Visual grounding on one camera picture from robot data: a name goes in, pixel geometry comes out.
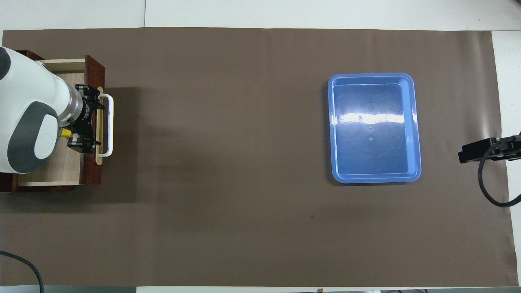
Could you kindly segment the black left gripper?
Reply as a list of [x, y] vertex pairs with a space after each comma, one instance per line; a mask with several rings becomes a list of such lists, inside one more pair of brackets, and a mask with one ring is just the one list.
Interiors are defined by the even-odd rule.
[[101, 102], [98, 89], [89, 85], [75, 85], [75, 89], [80, 93], [81, 110], [77, 114], [73, 114], [73, 125], [67, 126], [67, 130], [71, 131], [72, 137], [67, 141], [67, 147], [78, 153], [93, 153], [97, 146], [102, 143], [95, 139], [94, 130], [92, 128], [92, 111], [106, 109]]

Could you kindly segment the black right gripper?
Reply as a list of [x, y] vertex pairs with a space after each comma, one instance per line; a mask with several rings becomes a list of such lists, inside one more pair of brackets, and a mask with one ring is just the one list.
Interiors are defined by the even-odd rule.
[[486, 138], [462, 146], [458, 152], [461, 164], [480, 161], [483, 157], [488, 158], [486, 152], [494, 144], [495, 161], [516, 161], [521, 159], [521, 135], [505, 138]]

